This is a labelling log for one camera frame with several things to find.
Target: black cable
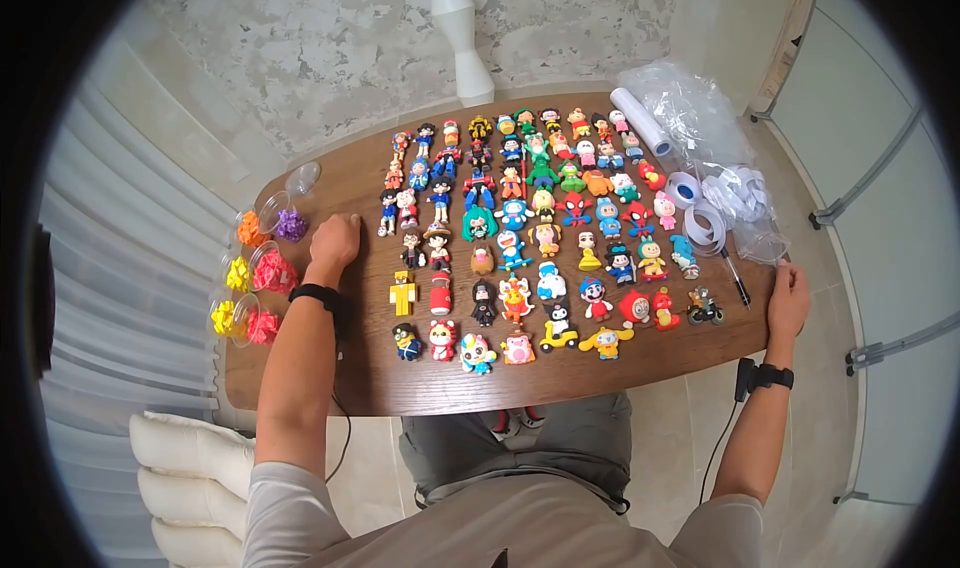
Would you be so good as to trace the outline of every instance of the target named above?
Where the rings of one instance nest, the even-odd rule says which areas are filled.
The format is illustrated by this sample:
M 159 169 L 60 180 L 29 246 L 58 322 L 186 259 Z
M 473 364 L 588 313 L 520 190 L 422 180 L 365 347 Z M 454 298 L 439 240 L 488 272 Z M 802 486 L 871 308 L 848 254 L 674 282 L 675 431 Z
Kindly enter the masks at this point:
M 337 471 L 340 470 L 340 466 L 344 465 L 344 458 L 347 456 L 347 446 L 351 444 L 351 435 L 354 433 L 354 423 L 351 422 L 351 415 L 347 413 L 342 405 L 340 405 L 340 400 L 337 399 L 336 395 L 331 395 L 333 398 L 333 403 L 337 404 L 337 407 L 340 408 L 340 411 L 343 412 L 343 417 L 346 418 L 346 441 L 343 442 L 343 450 L 340 452 L 340 460 L 337 461 L 337 465 L 334 466 L 333 472 L 330 473 L 330 476 L 326 477 L 325 483 L 329 483 L 333 477 L 337 474 Z
M 717 448 L 720 447 L 720 442 L 723 441 L 723 436 L 726 435 L 727 429 L 730 428 L 730 423 L 734 421 L 734 414 L 737 413 L 737 404 L 738 402 L 733 402 L 733 409 L 729 411 L 729 418 L 726 418 L 726 426 L 723 427 L 723 432 L 720 433 L 720 438 L 717 439 L 717 444 L 713 446 L 713 452 L 710 454 L 710 460 L 706 463 L 706 469 L 703 470 L 703 483 L 700 485 L 700 503 L 698 503 L 698 506 L 704 502 L 704 491 L 707 489 L 707 475 L 711 473 L 711 464 L 714 463 L 714 456 L 717 453 Z

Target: black smartwatch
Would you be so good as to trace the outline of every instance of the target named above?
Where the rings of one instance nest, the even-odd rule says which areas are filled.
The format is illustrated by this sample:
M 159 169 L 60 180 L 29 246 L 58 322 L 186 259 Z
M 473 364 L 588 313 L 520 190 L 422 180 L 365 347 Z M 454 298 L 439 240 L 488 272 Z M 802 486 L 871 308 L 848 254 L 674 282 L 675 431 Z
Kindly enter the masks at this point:
M 337 341 L 342 341 L 350 324 L 351 305 L 348 299 L 329 286 L 306 283 L 291 290 L 287 301 L 293 302 L 294 299 L 304 296 L 323 302 L 323 307 L 333 315 L 334 337 Z

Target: minecraft yellow figure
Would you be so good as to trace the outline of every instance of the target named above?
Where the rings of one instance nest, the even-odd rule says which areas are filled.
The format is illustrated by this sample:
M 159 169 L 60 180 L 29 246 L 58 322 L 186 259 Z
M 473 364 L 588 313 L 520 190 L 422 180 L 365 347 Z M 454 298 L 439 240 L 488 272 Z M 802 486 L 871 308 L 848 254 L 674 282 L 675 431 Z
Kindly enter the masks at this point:
M 390 303 L 396 306 L 397 316 L 410 316 L 410 304 L 417 301 L 417 285 L 410 280 L 410 272 L 393 273 L 395 285 L 390 287 Z

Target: white sleeve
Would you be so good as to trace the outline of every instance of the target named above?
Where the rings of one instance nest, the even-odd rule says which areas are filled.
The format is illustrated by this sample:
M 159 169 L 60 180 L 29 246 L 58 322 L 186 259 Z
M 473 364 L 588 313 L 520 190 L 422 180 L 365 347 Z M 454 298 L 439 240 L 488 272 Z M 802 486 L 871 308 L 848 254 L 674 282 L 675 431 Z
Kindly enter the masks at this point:
M 287 568 L 350 538 L 320 477 L 280 461 L 253 466 L 244 568 Z

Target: hand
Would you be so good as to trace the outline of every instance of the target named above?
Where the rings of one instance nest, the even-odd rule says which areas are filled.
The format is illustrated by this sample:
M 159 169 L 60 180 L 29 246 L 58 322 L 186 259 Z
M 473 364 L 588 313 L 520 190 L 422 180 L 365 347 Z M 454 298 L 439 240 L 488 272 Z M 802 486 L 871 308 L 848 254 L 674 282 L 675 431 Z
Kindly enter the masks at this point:
M 354 261 L 359 249 L 360 215 L 331 215 L 310 240 L 311 262 L 303 282 L 336 288 L 344 268 Z

